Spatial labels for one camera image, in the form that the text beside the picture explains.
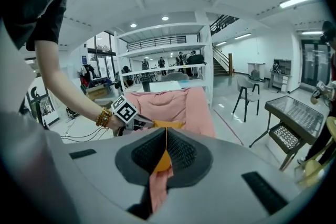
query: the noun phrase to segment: beaded bracelet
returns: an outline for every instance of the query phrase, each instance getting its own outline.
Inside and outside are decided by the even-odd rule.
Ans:
[[[103,126],[106,128],[112,117],[112,112],[106,109],[102,109],[96,119],[96,126]]]

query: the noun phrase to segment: cardboard box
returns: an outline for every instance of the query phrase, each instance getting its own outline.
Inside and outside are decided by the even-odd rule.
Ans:
[[[108,89],[104,85],[95,86],[86,90],[86,96],[91,100],[102,98],[108,94]]]

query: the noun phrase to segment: black t-shirt sleeve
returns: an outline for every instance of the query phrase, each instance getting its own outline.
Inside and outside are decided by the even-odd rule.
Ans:
[[[59,32],[66,6],[67,0],[54,0],[50,3],[46,12],[36,21],[36,27],[27,41],[27,50],[35,50],[35,40],[53,41],[58,44]]]

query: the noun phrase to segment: glossy floor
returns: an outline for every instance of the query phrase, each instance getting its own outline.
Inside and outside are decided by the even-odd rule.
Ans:
[[[276,89],[269,90],[265,87],[266,85],[261,83],[259,115],[256,115],[257,103],[250,103],[248,105],[246,123],[244,123],[243,101],[240,101],[235,114],[232,115],[232,111],[239,95],[236,77],[215,77],[211,115],[218,139],[242,145],[274,167],[279,168],[286,155],[268,135],[255,143],[252,148],[248,147],[267,128],[268,111],[264,109],[265,102],[284,95],[282,93],[277,93]],[[319,101],[316,105],[310,103],[309,92],[298,89],[289,95],[322,113],[324,119],[328,115],[329,109],[322,101]],[[272,116],[270,126],[272,127],[278,122],[279,120],[275,116]],[[64,120],[55,123],[51,129],[58,132],[60,135],[67,137],[67,139],[63,139],[64,143],[74,143],[74,141],[86,141],[88,139],[101,140],[113,137],[111,130],[106,131],[104,129],[100,130],[98,134],[94,133],[89,135],[98,128],[94,122],[87,120],[82,116],[77,117],[72,121]],[[298,165],[297,158],[305,157],[309,147],[309,145],[305,145],[298,152],[297,156],[286,168],[286,174],[294,177],[294,168]]]

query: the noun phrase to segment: railing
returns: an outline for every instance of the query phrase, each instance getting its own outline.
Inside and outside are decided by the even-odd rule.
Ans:
[[[229,76],[231,77],[233,73],[232,54],[229,54],[227,57],[215,46],[213,46],[213,54],[217,62],[219,62],[219,64],[228,72]]]
[[[214,35],[221,31],[223,28],[227,27],[228,25],[232,24],[233,22],[239,20],[239,18],[222,15],[220,18],[217,19],[213,24],[210,25],[211,35]]]
[[[128,44],[128,51],[141,50],[149,47],[178,43],[186,43],[186,36],[164,37]]]

